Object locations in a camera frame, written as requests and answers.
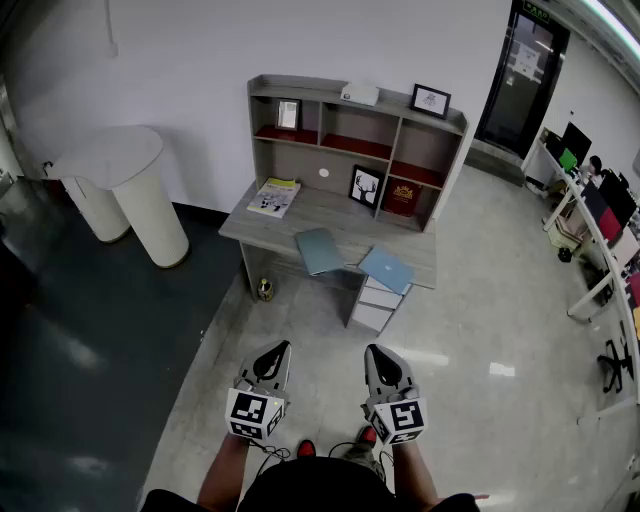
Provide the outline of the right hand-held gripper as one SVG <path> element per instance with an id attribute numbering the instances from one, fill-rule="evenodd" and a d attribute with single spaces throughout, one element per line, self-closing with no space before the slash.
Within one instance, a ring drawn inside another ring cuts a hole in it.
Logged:
<path id="1" fill-rule="evenodd" d="M 364 353 L 370 397 L 361 405 L 382 445 L 415 441 L 427 428 L 426 400 L 414 384 L 409 364 L 398 353 L 369 344 Z"/>

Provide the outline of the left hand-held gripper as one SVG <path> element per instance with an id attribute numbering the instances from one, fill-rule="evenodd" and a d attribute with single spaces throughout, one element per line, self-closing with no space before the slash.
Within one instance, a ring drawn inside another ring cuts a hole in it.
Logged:
<path id="1" fill-rule="evenodd" d="M 290 404 L 286 387 L 291 355 L 289 341 L 275 341 L 244 359 L 240 379 L 228 390 L 225 421 L 230 434 L 255 441 L 273 434 Z"/>

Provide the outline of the blue book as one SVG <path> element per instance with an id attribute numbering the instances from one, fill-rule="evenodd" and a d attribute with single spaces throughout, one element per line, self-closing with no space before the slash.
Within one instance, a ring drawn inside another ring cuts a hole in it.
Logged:
<path id="1" fill-rule="evenodd" d="M 412 267 L 381 246 L 374 246 L 358 268 L 398 295 L 405 295 L 414 276 Z"/>

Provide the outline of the teal hardcover book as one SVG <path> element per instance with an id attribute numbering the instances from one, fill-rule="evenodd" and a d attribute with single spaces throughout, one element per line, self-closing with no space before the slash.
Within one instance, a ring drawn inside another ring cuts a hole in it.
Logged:
<path id="1" fill-rule="evenodd" d="M 294 238 L 309 275 L 316 276 L 344 267 L 344 259 L 328 229 L 299 232 Z"/>

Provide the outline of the yellow-green magazine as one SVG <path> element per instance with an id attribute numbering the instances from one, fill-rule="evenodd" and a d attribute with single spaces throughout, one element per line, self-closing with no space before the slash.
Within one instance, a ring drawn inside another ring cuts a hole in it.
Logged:
<path id="1" fill-rule="evenodd" d="M 248 204 L 247 210 L 282 219 L 300 188 L 301 184 L 295 180 L 268 178 Z"/>

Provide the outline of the wooden shelf unit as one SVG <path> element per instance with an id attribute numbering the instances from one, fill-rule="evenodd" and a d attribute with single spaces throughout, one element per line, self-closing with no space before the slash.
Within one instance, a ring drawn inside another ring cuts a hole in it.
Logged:
<path id="1" fill-rule="evenodd" d="M 342 101 L 345 81 L 262 74 L 247 83 L 251 142 L 258 186 L 268 178 L 342 196 L 365 215 L 411 231 L 426 231 L 444 202 L 451 172 L 467 134 L 465 115 L 449 106 L 446 119 L 409 108 L 412 94 L 379 90 L 375 106 Z M 278 98 L 301 101 L 297 131 L 279 130 Z M 375 209 L 349 198 L 353 167 L 384 174 Z M 323 178 L 319 170 L 329 176 Z M 382 209 L 390 177 L 422 186 L 411 217 Z"/>

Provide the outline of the person's left forearm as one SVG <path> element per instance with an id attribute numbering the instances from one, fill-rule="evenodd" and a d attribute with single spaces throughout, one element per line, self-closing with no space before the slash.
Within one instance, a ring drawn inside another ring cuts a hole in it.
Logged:
<path id="1" fill-rule="evenodd" d="M 209 512 L 235 512 L 243 487 L 250 442 L 227 434 L 198 494 L 197 504 Z"/>

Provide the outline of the person's right forearm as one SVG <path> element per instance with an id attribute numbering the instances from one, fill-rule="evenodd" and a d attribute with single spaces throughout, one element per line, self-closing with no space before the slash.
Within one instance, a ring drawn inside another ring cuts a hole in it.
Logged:
<path id="1" fill-rule="evenodd" d="M 439 497 L 417 443 L 396 444 L 392 451 L 396 499 L 409 512 L 430 512 Z"/>

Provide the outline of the grey wooden desk with hutch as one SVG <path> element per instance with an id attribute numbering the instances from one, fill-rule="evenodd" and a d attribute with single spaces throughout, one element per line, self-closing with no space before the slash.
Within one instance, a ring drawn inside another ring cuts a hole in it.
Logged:
<path id="1" fill-rule="evenodd" d="M 463 160 L 462 146 L 454 168 Z M 445 195 L 454 184 L 446 187 Z M 381 246 L 414 270 L 412 287 L 434 288 L 436 285 L 436 247 L 434 223 L 424 232 L 411 231 L 375 220 L 342 196 L 302 187 L 282 219 L 247 210 L 250 201 L 263 185 L 256 182 L 221 227 L 224 237 L 236 240 L 241 248 L 244 265 L 252 289 L 257 289 L 261 278 L 271 279 L 275 272 L 288 272 L 298 276 L 307 274 L 294 236 L 299 232 L 326 228 L 331 232 L 338 251 L 344 259 L 341 270 L 318 275 L 318 279 L 338 288 L 349 290 L 353 303 L 351 313 L 367 275 L 358 264 L 374 246 Z"/>

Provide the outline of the long white office desk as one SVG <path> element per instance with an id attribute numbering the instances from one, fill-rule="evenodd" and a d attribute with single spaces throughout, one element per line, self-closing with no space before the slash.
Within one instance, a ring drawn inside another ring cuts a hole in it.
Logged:
<path id="1" fill-rule="evenodd" d="M 631 396 L 621 399 L 613 405 L 600 410 L 598 415 L 600 417 L 604 417 L 606 414 L 613 413 L 614 411 L 624 407 L 640 407 L 640 343 L 636 333 L 632 309 L 628 302 L 629 295 L 625 291 L 626 281 L 622 276 L 619 261 L 614 256 L 612 249 L 608 246 L 608 241 L 602 235 L 598 222 L 594 219 L 591 211 L 587 207 L 584 197 L 581 195 L 582 189 L 578 183 L 564 171 L 561 165 L 551 155 L 545 144 L 539 139 L 534 141 L 531 155 L 526 159 L 524 169 L 528 170 L 534 163 L 539 165 L 545 164 L 547 167 L 551 168 L 555 176 L 561 178 L 568 187 L 566 197 L 560 202 L 560 205 L 552 212 L 544 223 L 543 230 L 547 232 L 555 223 L 556 219 L 559 217 L 560 213 L 569 201 L 574 199 L 575 204 L 581 212 L 581 215 L 588 227 L 589 238 L 597 245 L 606 262 L 607 270 L 605 271 L 604 277 L 594 286 L 593 289 L 587 291 L 580 299 L 567 309 L 567 315 L 576 319 L 576 314 L 579 310 L 589 304 L 607 285 L 610 285 L 613 290 L 613 298 L 609 303 L 611 305 L 615 304 L 619 307 L 620 317 L 624 327 L 623 340 L 627 342 L 628 348 L 631 350 L 635 375 Z"/>

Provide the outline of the black computer monitor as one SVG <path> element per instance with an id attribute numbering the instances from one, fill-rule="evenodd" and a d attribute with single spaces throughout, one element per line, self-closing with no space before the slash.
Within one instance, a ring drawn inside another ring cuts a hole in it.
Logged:
<path id="1" fill-rule="evenodd" d="M 580 167 L 590 150 L 592 141 L 572 122 L 567 124 L 561 141 L 564 148 L 576 158 L 576 165 Z"/>
<path id="2" fill-rule="evenodd" d="M 624 228 L 638 209 L 627 180 L 611 170 L 606 170 L 599 186 L 599 192 L 621 227 Z"/>

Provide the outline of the white drawer unit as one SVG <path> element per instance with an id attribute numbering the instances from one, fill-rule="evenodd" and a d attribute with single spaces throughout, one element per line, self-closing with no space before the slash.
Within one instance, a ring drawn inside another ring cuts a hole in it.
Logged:
<path id="1" fill-rule="evenodd" d="M 395 293 L 371 276 L 367 276 L 358 292 L 351 321 L 381 333 L 412 288 L 409 283 L 401 293 Z"/>

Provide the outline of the person's olive trousers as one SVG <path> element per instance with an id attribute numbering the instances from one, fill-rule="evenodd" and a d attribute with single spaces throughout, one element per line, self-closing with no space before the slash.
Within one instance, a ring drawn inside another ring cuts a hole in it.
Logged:
<path id="1" fill-rule="evenodd" d="M 373 471 L 381 481 L 385 482 L 384 467 L 375 458 L 373 448 L 374 446 L 368 442 L 356 442 L 341 459 Z"/>

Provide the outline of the person's black shirt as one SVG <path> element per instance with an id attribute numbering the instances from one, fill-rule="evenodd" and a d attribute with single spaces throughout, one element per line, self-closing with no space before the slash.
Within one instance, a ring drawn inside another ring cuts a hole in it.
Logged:
<path id="1" fill-rule="evenodd" d="M 373 471 L 338 458 L 279 463 L 258 476 L 229 512 L 480 512 L 473 495 L 425 509 L 392 494 Z"/>

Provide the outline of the black framed deer picture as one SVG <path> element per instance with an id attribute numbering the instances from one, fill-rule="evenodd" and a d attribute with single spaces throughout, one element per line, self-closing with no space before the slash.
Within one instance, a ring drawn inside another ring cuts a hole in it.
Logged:
<path id="1" fill-rule="evenodd" d="M 382 172 L 355 165 L 348 196 L 370 209 L 375 209 L 382 192 L 383 182 Z"/>

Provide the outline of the black office chair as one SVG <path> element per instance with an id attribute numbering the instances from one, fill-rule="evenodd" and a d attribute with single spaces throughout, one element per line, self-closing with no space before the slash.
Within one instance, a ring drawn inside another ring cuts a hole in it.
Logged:
<path id="1" fill-rule="evenodd" d="M 605 343 L 605 354 L 597 357 L 597 363 L 605 367 L 609 374 L 609 381 L 604 384 L 603 392 L 609 393 L 612 389 L 619 394 L 623 389 L 623 373 L 626 372 L 632 382 L 635 381 L 635 366 L 627 332 L 622 320 L 619 321 L 620 339 L 619 344 L 622 347 L 622 355 L 619 355 L 616 344 L 612 339 L 608 339 Z"/>

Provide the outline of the pale yellow storage box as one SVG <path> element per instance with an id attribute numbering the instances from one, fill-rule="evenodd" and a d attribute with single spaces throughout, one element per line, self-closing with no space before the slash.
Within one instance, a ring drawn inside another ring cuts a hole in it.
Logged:
<path id="1" fill-rule="evenodd" d="M 569 249 L 575 251 L 581 244 L 582 238 L 572 233 L 566 223 L 566 219 L 558 216 L 549 227 L 547 236 L 551 245 L 557 249 Z"/>

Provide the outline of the grey door ramp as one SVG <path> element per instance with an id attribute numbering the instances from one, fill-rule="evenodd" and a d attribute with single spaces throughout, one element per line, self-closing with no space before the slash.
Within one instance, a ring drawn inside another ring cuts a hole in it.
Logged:
<path id="1" fill-rule="evenodd" d="M 464 164 L 515 186 L 524 186 L 523 159 L 508 149 L 474 138 Z"/>

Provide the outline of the black framed tree picture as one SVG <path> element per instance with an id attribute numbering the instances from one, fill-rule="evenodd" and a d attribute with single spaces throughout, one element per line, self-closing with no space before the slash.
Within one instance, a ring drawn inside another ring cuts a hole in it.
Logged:
<path id="1" fill-rule="evenodd" d="M 276 101 L 276 123 L 279 130 L 297 131 L 300 122 L 301 101 L 278 98 Z"/>

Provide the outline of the white round ribbed table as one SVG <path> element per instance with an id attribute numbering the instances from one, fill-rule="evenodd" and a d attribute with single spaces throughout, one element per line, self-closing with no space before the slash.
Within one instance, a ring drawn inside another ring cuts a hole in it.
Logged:
<path id="1" fill-rule="evenodd" d="M 160 135 L 145 126 L 109 127 L 66 151 L 47 175 L 62 182 L 99 241 L 134 231 L 152 262 L 179 265 L 189 240 L 154 165 Z"/>

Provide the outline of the dark grey divider panel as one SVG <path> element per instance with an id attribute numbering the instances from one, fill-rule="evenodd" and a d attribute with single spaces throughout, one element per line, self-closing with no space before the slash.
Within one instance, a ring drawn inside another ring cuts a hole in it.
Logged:
<path id="1" fill-rule="evenodd" d="M 600 194 L 594 183 L 589 182 L 581 192 L 581 197 L 596 223 L 599 223 L 602 216 L 609 208 L 608 204 Z"/>

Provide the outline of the red divider panel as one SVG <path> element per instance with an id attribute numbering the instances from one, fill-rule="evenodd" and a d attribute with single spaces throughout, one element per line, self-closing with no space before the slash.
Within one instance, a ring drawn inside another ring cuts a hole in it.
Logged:
<path id="1" fill-rule="evenodd" d="M 612 247 L 622 234 L 623 228 L 610 207 L 607 207 L 598 220 L 598 227 L 603 239 Z"/>

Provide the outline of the black framed bird picture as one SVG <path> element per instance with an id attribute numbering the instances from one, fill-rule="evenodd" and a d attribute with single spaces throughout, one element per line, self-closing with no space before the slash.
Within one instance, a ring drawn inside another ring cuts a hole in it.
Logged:
<path id="1" fill-rule="evenodd" d="M 446 119 L 451 95 L 421 84 L 415 84 L 409 108 L 439 119 Z"/>

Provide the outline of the white tissue box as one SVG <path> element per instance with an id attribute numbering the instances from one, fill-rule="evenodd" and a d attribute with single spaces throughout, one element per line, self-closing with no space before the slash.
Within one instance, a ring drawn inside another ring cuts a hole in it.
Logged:
<path id="1" fill-rule="evenodd" d="M 379 89 L 372 85 L 348 82 L 341 90 L 342 101 L 366 106 L 375 106 L 379 99 Z"/>

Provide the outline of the black glass door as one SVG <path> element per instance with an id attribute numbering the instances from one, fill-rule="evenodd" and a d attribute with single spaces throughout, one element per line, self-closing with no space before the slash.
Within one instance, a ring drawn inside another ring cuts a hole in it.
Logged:
<path id="1" fill-rule="evenodd" d="M 508 149 L 519 157 L 527 155 L 551 101 L 559 78 L 570 32 L 556 21 L 548 0 L 529 0 L 547 11 L 548 23 L 523 11 L 522 0 L 512 0 L 504 42 L 475 138 Z M 540 53 L 536 74 L 541 83 L 514 72 L 512 53 L 524 43 Z"/>

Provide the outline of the white paper notice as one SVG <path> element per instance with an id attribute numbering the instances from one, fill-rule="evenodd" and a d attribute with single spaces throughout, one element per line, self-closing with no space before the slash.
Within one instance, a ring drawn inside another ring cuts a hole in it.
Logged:
<path id="1" fill-rule="evenodd" d="M 512 53 L 511 57 L 515 59 L 515 63 L 510 68 L 530 81 L 541 83 L 541 79 L 536 74 L 543 75 L 544 70 L 538 66 L 540 53 L 524 43 L 518 44 L 518 51 Z"/>

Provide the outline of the long ceiling light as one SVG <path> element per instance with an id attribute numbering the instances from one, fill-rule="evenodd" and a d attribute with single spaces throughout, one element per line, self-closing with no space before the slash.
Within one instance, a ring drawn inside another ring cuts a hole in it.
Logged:
<path id="1" fill-rule="evenodd" d="M 611 29 L 629 48 L 640 50 L 640 10 L 631 0 L 581 0 L 605 25 Z M 628 14 L 628 20 L 617 12 L 619 7 Z"/>

